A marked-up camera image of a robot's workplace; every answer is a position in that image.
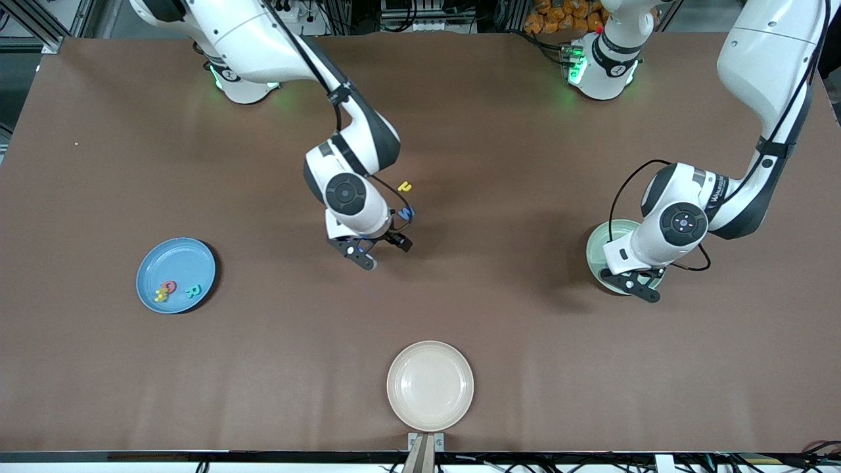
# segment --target plate rim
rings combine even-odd
[[[399,410],[396,409],[395,405],[394,405],[395,404],[395,399],[394,398],[397,395],[396,390],[394,389],[394,382],[396,381],[396,375],[397,375],[396,374],[396,365],[397,365],[398,360],[400,360],[402,357],[404,357],[404,353],[409,352],[410,350],[415,350],[419,346],[426,346],[426,345],[435,345],[435,346],[444,348],[446,351],[449,351],[449,352],[455,354],[457,360],[463,362],[463,367],[466,368],[466,371],[464,372],[464,375],[465,375],[465,379],[467,380],[467,385],[468,385],[468,388],[469,388],[469,396],[468,396],[467,402],[465,403],[465,406],[464,406],[464,412],[461,412],[461,414],[458,415],[456,417],[456,419],[453,420],[452,422],[449,422],[447,424],[442,424],[442,426],[440,426],[440,427],[436,426],[436,428],[432,429],[432,430],[428,430],[428,429],[425,429],[425,428],[420,428],[420,427],[418,427],[418,424],[410,422],[410,420],[406,419],[405,416],[400,415]],[[476,391],[475,390],[475,378],[473,377],[473,369],[470,367],[470,362],[468,362],[467,357],[465,357],[462,352],[458,351],[458,349],[453,347],[451,344],[440,342],[438,340],[422,340],[420,342],[412,343],[408,347],[400,350],[400,353],[398,353],[397,356],[394,357],[394,360],[391,362],[391,366],[389,367],[389,374],[388,374],[388,376],[386,376],[386,381],[385,382],[386,382],[386,386],[385,386],[386,394],[388,395],[389,405],[391,406],[391,410],[392,410],[392,412],[394,412],[394,415],[396,415],[397,418],[399,418],[400,421],[402,421],[404,424],[408,425],[411,428],[417,429],[421,432],[441,432],[443,430],[446,430],[446,429],[456,425],[468,413],[468,411],[470,410],[470,406],[473,405],[473,395]]]
[[[167,315],[167,316],[172,316],[172,315],[175,315],[175,314],[181,314],[181,313],[184,313],[186,311],[189,311],[190,309],[193,309],[202,300],[204,300],[204,297],[207,296],[207,294],[209,294],[210,291],[211,291],[210,288],[208,288],[208,290],[202,291],[202,294],[199,295],[199,297],[196,299],[195,304],[193,304],[190,307],[188,307],[186,309],[183,309],[181,311],[156,309],[155,307],[152,307],[149,304],[147,304],[146,301],[143,299],[143,296],[140,295],[140,273],[143,271],[143,268],[146,266],[146,260],[149,258],[149,255],[151,255],[159,247],[162,247],[162,246],[168,244],[169,242],[175,242],[176,240],[196,242],[196,243],[199,244],[199,246],[204,251],[207,252],[208,255],[210,255],[210,261],[213,262],[213,273],[210,275],[211,279],[213,280],[211,288],[216,284],[216,255],[213,253],[213,251],[210,249],[210,247],[208,246],[207,243],[202,242],[198,238],[193,238],[191,236],[175,236],[173,238],[170,238],[169,240],[165,240],[163,242],[158,243],[151,250],[149,250],[149,252],[146,253],[146,255],[143,257],[142,260],[140,260],[140,266],[138,266],[137,275],[135,276],[135,292],[137,293],[137,298],[140,299],[140,303],[143,304],[143,306],[145,308],[149,309],[150,311],[157,312],[159,314],[164,314],[164,315]]]

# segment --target robotic arm link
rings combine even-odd
[[[603,247],[612,275],[665,268],[707,233],[733,239],[759,228],[808,114],[817,57],[838,3],[745,5],[717,68],[727,90],[762,122],[748,171],[734,179],[684,163],[661,169],[643,196],[643,223]]]
[[[305,182],[326,206],[328,242],[365,269],[376,266],[368,250],[377,241],[409,251],[411,241],[394,229],[393,211],[368,182],[397,161],[397,132],[315,42],[289,31],[263,0],[130,2],[148,23],[192,37],[217,86],[237,103],[256,102],[282,82],[320,82],[333,107],[352,119],[307,152],[304,163]],[[338,109],[336,116],[341,120]],[[361,241],[370,246],[361,249]]]

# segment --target brown table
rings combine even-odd
[[[717,80],[722,35],[655,35],[589,101],[513,35],[322,44],[399,130],[409,254],[366,273],[324,242],[301,177],[332,130],[315,82],[225,99],[187,41],[68,40],[0,167],[0,449],[398,449],[385,376],[410,343],[477,383],[449,449],[797,451],[841,428],[841,133],[815,104],[764,226],[707,240],[663,300],[609,295],[589,230],[650,158],[740,176],[759,121]],[[617,217],[640,218],[651,173]],[[191,236],[218,292],[148,311],[137,265]],[[687,263],[700,263],[697,255]]]

